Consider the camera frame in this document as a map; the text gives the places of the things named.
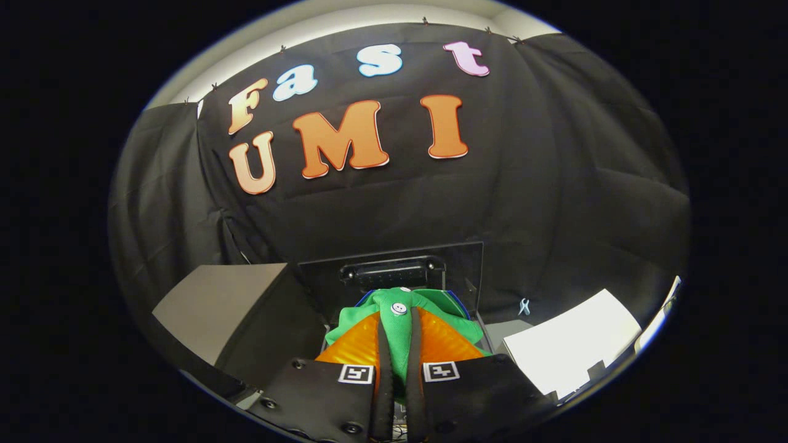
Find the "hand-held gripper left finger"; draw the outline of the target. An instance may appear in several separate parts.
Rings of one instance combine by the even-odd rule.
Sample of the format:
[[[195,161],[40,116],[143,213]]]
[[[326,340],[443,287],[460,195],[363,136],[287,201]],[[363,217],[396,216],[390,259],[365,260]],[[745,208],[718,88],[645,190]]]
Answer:
[[[394,371],[380,313],[360,320],[318,358],[290,359],[249,412],[314,442],[385,442],[393,435]]]

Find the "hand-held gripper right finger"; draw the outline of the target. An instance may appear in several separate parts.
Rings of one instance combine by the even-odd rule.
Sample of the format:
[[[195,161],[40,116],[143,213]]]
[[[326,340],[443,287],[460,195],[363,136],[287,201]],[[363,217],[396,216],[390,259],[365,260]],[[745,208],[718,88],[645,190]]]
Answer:
[[[411,311],[406,375],[409,442],[500,442],[536,426],[555,410],[510,356],[482,356],[447,323]]]

